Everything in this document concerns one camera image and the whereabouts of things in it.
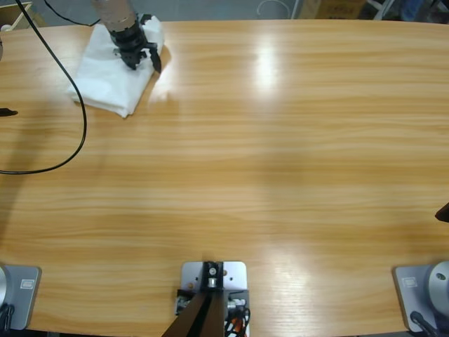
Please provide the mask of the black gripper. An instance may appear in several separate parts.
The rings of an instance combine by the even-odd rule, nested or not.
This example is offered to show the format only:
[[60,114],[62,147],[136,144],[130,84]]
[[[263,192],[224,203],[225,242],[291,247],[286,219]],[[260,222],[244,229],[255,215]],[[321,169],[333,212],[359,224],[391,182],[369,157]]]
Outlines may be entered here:
[[157,73],[161,73],[162,63],[157,51],[157,44],[148,42],[142,24],[138,21],[125,30],[110,32],[113,43],[119,50],[121,59],[124,63],[136,70],[142,58],[147,57],[145,49],[149,51],[149,56],[153,64],[153,68]]

